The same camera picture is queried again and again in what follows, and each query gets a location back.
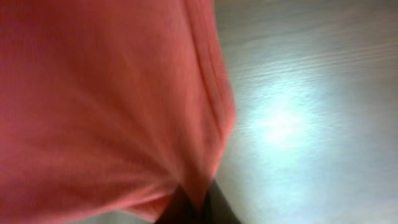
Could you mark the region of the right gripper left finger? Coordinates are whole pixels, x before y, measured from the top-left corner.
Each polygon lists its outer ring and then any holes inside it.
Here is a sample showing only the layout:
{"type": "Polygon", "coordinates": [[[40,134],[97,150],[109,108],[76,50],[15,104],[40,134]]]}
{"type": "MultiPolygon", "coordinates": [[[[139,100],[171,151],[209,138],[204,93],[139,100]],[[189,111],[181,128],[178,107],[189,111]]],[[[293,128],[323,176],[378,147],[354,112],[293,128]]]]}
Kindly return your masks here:
{"type": "Polygon", "coordinates": [[[155,224],[194,224],[195,209],[184,189],[178,186],[155,224]]]}

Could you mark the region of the orange printed t-shirt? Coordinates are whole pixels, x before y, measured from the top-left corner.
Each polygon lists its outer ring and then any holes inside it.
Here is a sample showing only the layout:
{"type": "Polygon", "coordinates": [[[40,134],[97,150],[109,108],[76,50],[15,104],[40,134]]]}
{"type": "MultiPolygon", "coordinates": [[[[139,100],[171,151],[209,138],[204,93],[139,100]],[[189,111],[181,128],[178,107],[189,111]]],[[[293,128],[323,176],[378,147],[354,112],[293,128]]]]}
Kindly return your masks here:
{"type": "Polygon", "coordinates": [[[1,2],[1,222],[203,209],[234,126],[213,1],[1,2]]]}

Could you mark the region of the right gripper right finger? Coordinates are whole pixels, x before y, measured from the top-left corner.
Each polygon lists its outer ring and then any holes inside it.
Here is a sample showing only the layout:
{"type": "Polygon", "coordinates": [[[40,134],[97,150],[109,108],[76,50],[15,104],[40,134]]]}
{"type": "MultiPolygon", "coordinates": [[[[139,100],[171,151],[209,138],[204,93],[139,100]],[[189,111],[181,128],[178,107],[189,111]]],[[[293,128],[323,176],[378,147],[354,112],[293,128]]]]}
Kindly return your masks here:
{"type": "Polygon", "coordinates": [[[201,218],[205,224],[241,224],[215,180],[206,193],[201,218]]]}

